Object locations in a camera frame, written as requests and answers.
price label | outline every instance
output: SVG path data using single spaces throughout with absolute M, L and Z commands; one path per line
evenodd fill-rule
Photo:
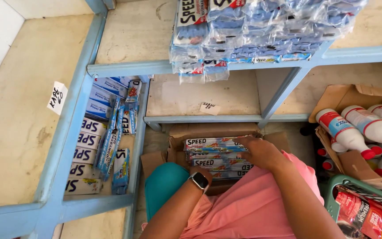
M 211 114 L 211 115 L 217 115 L 217 114 L 219 114 L 220 106 L 210 104 L 207 102 L 202 102 L 201 107 L 200 107 L 200 111 L 203 113 Z
M 50 102 L 48 102 L 47 108 L 56 112 L 57 115 L 61 114 L 63 109 L 64 101 L 67 96 L 67 88 L 63 83 L 54 81 L 54 87 L 50 96 Z

floor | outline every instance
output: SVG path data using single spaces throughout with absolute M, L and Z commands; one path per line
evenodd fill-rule
M 300 134 L 300 128 L 305 125 L 304 122 L 275 122 L 268 123 L 266 127 L 262 130 L 264 134 L 275 133 L 279 131 L 285 131 L 287 133 L 288 143 L 291 152 L 297 156 L 300 160 L 305 162 L 307 165 L 315 166 L 315 155 L 313 153 L 313 143 L 310 136 L 302 136 Z M 166 151 L 168 147 L 168 131 L 170 125 L 162 125 L 163 131 L 157 132 L 152 130 L 147 126 L 145 131 L 144 148 L 143 154 L 151 153 L 154 151 Z M 135 215 L 134 224 L 134 236 L 133 239 L 140 237 L 142 233 L 141 225 L 147 222 L 146 215 L 146 204 L 144 195 L 145 180 L 143 174 L 141 174 L 140 185 L 138 190 L 138 206 Z

woman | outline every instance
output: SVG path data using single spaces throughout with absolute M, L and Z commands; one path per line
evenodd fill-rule
M 234 213 L 242 217 L 234 223 L 228 224 L 228 222 L 234 220 L 234 218 L 227 218 L 228 214 L 225 214 L 228 213 L 225 212 L 227 205 L 223 205 L 223 208 L 218 210 L 219 207 L 216 208 L 216 202 L 214 201 L 217 199 L 221 201 L 222 198 L 215 198 L 211 201 L 210 197 L 205 195 L 202 197 L 204 190 L 201 186 L 196 184 L 195 180 L 188 179 L 188 175 L 201 173 L 210 184 L 212 176 L 208 171 L 200 167 L 192 167 L 188 173 L 188 171 L 178 165 L 165 163 L 159 166 L 146 180 L 147 219 L 149 222 L 142 232 L 140 239 L 178 239 L 193 237 L 230 239 L 243 238 L 240 237 L 242 235 L 250 235 L 253 238 L 345 238 L 340 228 L 323 207 L 320 196 L 317 197 L 314 193 L 313 184 L 311 186 L 312 188 L 308 185 L 308 180 L 301 175 L 303 171 L 300 170 L 300 166 L 298 166 L 298 163 L 292 158 L 294 157 L 298 162 L 303 164 L 301 161 L 291 154 L 281 153 L 273 144 L 259 138 L 244 137 L 235 139 L 234 142 L 244 145 L 249 150 L 249 152 L 242 152 L 241 158 L 251 162 L 255 167 L 237 182 L 236 185 L 233 186 L 234 189 L 231 188 L 230 191 L 239 191 L 240 188 L 246 187 L 247 185 L 250 185 L 251 187 L 249 188 L 252 189 L 260 186 L 264 182 L 269 182 L 272 185 L 266 189 L 270 190 L 267 194 L 275 194 L 275 190 L 278 190 L 278 200 L 268 199 L 269 202 L 263 204 L 263 206 L 259 205 L 261 210 L 256 208 L 244 213 L 242 211 L 251 209 L 252 204 L 235 204 L 233 208 L 233 210 L 235 210 Z M 252 171 L 254 171 L 254 173 L 260 171 L 260 175 L 250 175 Z M 244 178 L 251 183 L 261 177 L 264 178 L 262 181 L 256 181 L 257 184 L 238 185 L 241 181 L 245 181 Z M 240 197 L 239 200 L 245 202 L 245 200 L 249 198 L 251 198 L 251 195 L 245 195 L 242 198 Z M 257 214 L 258 212 L 266 212 L 269 208 L 274 208 L 275 205 L 271 204 L 271 202 L 282 202 L 281 209 L 275 208 L 273 213 L 269 215 Z M 224 214 L 222 214 L 221 217 L 216 217 L 216 215 L 213 215 L 215 214 L 213 212 L 215 210 L 218 210 L 218 214 Z M 278 232 L 278 234 L 275 234 L 275 231 L 269 231 L 264 234 L 264 231 L 268 231 L 270 227 L 280 224 L 281 219 L 278 217 L 282 215 L 281 210 L 284 211 L 283 217 L 286 225 L 285 227 L 279 227 L 281 229 L 277 231 L 286 231 L 285 228 L 290 227 L 292 232 Z M 191 222 L 190 216 L 193 217 L 193 214 L 196 213 L 200 213 L 198 220 Z M 248 220 L 248 215 L 251 215 L 253 220 Z M 222 221 L 226 222 L 213 230 L 204 227 L 204 224 L 219 224 L 222 223 Z M 240 225 L 242 228 L 237 229 L 234 225 Z

